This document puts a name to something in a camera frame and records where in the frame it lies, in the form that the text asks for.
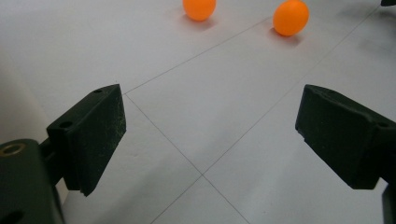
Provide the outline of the orange ping pong ball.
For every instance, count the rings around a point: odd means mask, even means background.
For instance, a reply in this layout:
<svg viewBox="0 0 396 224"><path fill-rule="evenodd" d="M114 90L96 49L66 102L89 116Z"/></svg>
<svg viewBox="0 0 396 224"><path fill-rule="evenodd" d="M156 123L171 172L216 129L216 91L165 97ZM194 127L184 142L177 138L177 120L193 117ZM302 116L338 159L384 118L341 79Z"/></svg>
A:
<svg viewBox="0 0 396 224"><path fill-rule="evenodd" d="M194 21L205 21L215 11L217 0L182 0L186 15Z"/></svg>
<svg viewBox="0 0 396 224"><path fill-rule="evenodd" d="M273 16L277 33L292 36L301 32L309 20L309 9L303 0L286 0L278 6Z"/></svg>

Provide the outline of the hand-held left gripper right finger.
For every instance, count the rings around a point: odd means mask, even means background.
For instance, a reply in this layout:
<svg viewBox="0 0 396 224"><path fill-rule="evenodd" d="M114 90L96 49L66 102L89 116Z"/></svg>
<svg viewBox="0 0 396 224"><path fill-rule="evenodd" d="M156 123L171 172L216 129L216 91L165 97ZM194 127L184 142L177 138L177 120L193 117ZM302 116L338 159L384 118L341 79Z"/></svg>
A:
<svg viewBox="0 0 396 224"><path fill-rule="evenodd" d="M337 91L305 85L295 129L351 188L373 189L384 179L396 189L396 122Z"/></svg>

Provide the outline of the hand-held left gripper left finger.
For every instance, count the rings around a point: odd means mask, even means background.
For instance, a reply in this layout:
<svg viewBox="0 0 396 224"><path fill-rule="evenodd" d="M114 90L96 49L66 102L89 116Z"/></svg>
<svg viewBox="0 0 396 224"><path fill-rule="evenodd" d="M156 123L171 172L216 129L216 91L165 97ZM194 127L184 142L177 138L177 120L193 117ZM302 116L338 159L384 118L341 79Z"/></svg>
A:
<svg viewBox="0 0 396 224"><path fill-rule="evenodd" d="M47 132L67 188L90 195L126 133L120 85L90 92L53 121Z"/></svg>

